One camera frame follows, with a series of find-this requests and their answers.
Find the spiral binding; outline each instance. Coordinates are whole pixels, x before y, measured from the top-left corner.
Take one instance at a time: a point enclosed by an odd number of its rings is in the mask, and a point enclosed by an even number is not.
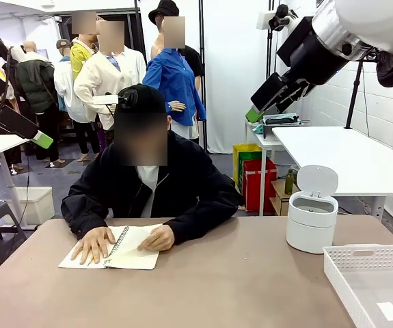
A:
[[[126,236],[126,234],[128,233],[128,231],[129,231],[129,227],[126,226],[126,227],[123,229],[122,233],[120,234],[119,239],[118,239],[118,240],[116,241],[116,243],[114,244],[113,249],[109,252],[108,257],[111,257],[111,255],[113,255],[115,252],[117,252],[117,250],[118,250],[119,247],[120,247],[120,244],[122,243],[122,241],[123,241],[123,239],[125,238],[125,236]],[[106,259],[106,260],[104,261],[104,264],[108,264],[108,263],[110,263],[110,262],[111,262],[111,258]]]

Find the white bin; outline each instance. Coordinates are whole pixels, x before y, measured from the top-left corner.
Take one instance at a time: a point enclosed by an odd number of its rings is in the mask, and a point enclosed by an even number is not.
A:
[[[324,272],[357,328],[393,328],[393,245],[324,247]]]
[[[17,195],[20,200],[20,209],[23,213],[26,206],[26,187],[16,187]],[[15,209],[12,200],[6,200],[12,212]],[[27,224],[43,224],[55,216],[53,207],[52,187],[29,187],[27,192],[27,208],[23,220]],[[13,223],[9,217],[3,218],[6,223]]]

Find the red box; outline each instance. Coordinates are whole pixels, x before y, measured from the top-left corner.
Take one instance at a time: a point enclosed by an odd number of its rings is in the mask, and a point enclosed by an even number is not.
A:
[[[260,183],[262,162],[253,159],[243,162],[243,197],[247,212],[258,212],[260,209]],[[271,181],[277,180],[278,170],[271,160],[266,160],[265,176],[265,212],[275,212],[270,197],[276,197]]]

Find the hand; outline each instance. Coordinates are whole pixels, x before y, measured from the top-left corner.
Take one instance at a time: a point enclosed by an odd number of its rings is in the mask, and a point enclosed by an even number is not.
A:
[[[82,251],[80,264],[84,264],[91,250],[93,253],[94,263],[99,263],[100,253],[102,253],[104,258],[108,256],[108,246],[105,239],[107,239],[111,244],[116,243],[113,232],[110,228],[99,227],[90,230],[87,232],[84,238],[81,239],[81,242],[73,251],[71,260],[74,260]]]
[[[179,102],[177,100],[169,102],[170,107],[172,108],[172,111],[184,111],[185,110],[185,104],[182,102]]]
[[[150,236],[137,249],[139,251],[167,251],[172,248],[174,243],[174,232],[168,225],[162,225],[151,231]]]

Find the notebook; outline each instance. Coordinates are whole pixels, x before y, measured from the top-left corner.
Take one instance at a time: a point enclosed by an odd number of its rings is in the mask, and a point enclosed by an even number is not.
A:
[[[82,252],[71,260],[72,253],[78,243],[68,252],[67,256],[58,265],[59,268],[69,269],[105,269],[105,268],[119,268],[119,269],[138,269],[138,270],[152,270],[155,268],[159,252],[157,251],[137,251],[137,247],[144,241],[150,232],[161,224],[148,225],[146,227],[134,227],[125,225],[122,227],[109,227],[113,232],[116,243],[108,245],[108,257],[103,258],[100,255],[99,263],[91,261],[91,252],[88,255],[87,261],[84,264],[79,264],[82,257]]]

